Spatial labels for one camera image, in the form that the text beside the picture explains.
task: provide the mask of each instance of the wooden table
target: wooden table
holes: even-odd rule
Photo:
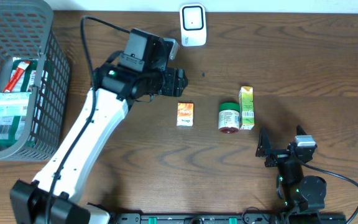
[[[79,30],[84,14],[180,41],[178,13],[55,12],[54,31],[72,70],[62,136],[90,87]],[[127,34],[87,24],[94,67],[125,48]],[[207,25],[207,44],[181,47],[170,64],[186,70],[190,84],[183,96],[133,106],[93,167],[81,204],[145,213],[283,207],[275,193],[277,169],[255,157],[261,126],[274,147],[284,148],[301,124],[319,146],[310,164],[358,182],[358,15],[208,13]],[[254,87],[256,126],[220,133],[218,106],[237,100],[242,85]],[[178,101],[194,102],[193,127],[176,127]],[[14,223],[9,201],[14,182],[30,182],[44,164],[0,162],[0,223]],[[304,172],[326,179],[324,212],[351,215],[358,204],[355,186]]]

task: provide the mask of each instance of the white plastic part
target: white plastic part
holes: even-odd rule
[[[185,47],[206,43],[205,8],[200,4],[185,4],[180,8],[181,44]]]
[[[93,205],[85,205],[83,208],[87,209],[91,218],[89,219],[89,223],[92,224],[108,224],[110,220],[110,214],[98,207]]]
[[[110,91],[104,89],[96,91],[97,103],[93,122],[88,125],[66,160],[60,174],[61,177],[56,183],[54,195],[59,196],[62,192],[66,192],[69,194],[71,202],[78,203],[80,201],[85,182],[96,158],[98,158],[112,131],[128,113],[126,100],[120,101],[116,98],[117,95]],[[34,180],[39,181],[38,188],[49,192],[53,174],[90,115],[92,101],[92,90],[90,90],[78,119],[75,121],[62,145],[48,164],[34,177]]]

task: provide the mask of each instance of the basket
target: basket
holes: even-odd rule
[[[0,0],[0,92],[15,58],[38,60],[23,132],[12,146],[0,147],[0,160],[40,161],[58,148],[70,68],[52,21],[53,11],[42,0]]]

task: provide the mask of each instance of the white wall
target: white wall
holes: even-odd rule
[[[168,11],[201,3],[208,12],[358,13],[358,0],[45,0],[54,10]]]

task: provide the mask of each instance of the small orange and white box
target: small orange and white box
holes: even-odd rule
[[[178,103],[178,117],[177,126],[188,126],[193,125],[193,103]]]

